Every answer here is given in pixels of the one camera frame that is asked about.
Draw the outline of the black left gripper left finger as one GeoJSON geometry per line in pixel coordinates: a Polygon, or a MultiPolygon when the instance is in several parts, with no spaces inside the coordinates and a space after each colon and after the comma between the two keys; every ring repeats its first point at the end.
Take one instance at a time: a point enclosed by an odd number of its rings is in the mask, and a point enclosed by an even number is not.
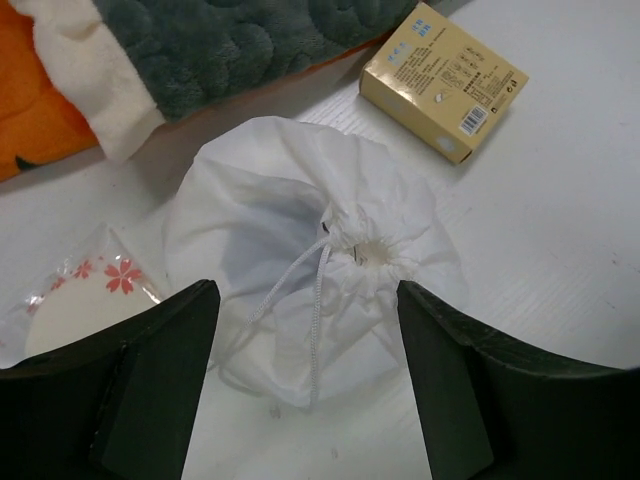
{"type": "Polygon", "coordinates": [[[2,370],[2,478],[181,478],[219,303],[201,280],[2,370]]]}

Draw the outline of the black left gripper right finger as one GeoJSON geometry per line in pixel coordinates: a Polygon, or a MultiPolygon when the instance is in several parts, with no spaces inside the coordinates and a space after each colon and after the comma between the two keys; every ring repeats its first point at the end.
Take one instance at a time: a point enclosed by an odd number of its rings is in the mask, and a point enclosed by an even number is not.
{"type": "Polygon", "coordinates": [[[554,354],[397,290],[408,369],[435,479],[635,479],[639,372],[554,354]]]}

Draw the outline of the beige cardboard box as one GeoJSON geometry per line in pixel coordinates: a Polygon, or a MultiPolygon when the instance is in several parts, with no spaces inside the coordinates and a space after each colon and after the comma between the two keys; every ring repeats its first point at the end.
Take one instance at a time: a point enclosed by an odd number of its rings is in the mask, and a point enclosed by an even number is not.
{"type": "Polygon", "coordinates": [[[360,94],[454,164],[477,150],[529,77],[424,2],[362,70],[360,94]]]}

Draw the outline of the grey cream fleece blanket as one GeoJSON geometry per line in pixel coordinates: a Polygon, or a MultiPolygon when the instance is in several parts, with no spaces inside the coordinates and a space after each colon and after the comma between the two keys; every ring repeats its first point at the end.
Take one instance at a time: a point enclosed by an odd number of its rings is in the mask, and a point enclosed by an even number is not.
{"type": "Polygon", "coordinates": [[[393,30],[410,1],[17,1],[53,85],[105,156],[159,126],[332,61],[393,30]]]}

